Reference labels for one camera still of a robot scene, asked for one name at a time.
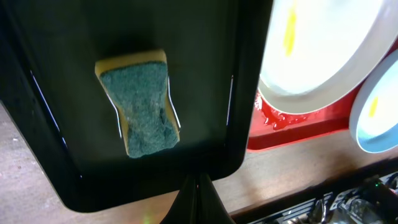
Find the yellow green sponge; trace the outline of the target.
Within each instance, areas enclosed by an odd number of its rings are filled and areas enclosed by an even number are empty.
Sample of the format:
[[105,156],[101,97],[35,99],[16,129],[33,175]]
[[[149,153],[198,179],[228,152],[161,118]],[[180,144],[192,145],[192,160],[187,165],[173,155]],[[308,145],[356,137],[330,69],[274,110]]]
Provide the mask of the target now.
[[119,133],[130,158],[171,149],[179,142],[180,122],[162,49],[99,60],[95,75],[117,111]]

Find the white plate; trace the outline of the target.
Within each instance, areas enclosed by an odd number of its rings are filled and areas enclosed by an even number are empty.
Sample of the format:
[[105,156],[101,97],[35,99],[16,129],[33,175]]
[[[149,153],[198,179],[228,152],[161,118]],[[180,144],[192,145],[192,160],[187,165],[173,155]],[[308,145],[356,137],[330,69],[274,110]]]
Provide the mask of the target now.
[[305,114],[356,88],[397,39],[397,0],[272,3],[258,90],[272,108]]

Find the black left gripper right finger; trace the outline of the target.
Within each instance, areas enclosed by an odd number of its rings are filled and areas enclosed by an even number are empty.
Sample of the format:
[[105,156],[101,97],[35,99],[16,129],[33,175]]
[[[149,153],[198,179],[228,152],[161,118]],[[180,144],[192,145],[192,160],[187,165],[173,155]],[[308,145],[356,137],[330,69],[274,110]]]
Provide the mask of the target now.
[[197,223],[235,224],[208,174],[200,174],[197,187]]

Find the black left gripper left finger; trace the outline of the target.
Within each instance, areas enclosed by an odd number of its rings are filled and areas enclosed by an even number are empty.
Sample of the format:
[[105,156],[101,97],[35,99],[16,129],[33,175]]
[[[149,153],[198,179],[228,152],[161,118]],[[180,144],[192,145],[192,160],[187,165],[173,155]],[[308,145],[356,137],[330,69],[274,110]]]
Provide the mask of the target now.
[[196,192],[195,177],[188,175],[160,224],[194,224],[196,222]]

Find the light blue plate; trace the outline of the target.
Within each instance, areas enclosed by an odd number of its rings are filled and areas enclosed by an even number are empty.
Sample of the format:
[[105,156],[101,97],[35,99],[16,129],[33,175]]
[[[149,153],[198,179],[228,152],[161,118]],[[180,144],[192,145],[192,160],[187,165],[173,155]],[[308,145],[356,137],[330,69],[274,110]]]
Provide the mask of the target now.
[[368,75],[353,103],[349,132],[371,154],[397,147],[397,51]]

